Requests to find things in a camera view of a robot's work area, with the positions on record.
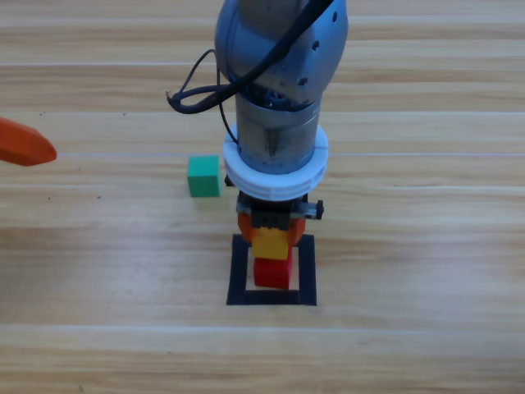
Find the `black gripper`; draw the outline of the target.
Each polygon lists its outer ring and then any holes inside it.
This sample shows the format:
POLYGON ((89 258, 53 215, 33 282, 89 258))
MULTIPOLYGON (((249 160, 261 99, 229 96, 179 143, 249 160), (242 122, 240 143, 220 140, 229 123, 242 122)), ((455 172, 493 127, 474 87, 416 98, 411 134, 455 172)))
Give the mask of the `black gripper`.
POLYGON ((302 238, 306 219, 321 220, 324 202, 309 202, 308 195, 283 201, 256 199, 240 191, 236 205, 238 226, 248 243, 253 241, 254 228, 288 230, 288 245, 295 247, 302 238))

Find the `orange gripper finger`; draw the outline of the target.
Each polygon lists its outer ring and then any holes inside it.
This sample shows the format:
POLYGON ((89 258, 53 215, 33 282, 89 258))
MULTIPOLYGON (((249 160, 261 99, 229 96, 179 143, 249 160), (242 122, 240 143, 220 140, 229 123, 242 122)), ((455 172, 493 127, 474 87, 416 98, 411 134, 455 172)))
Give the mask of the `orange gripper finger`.
POLYGON ((1 118, 1 160, 33 167, 57 159, 51 142, 32 127, 1 118))

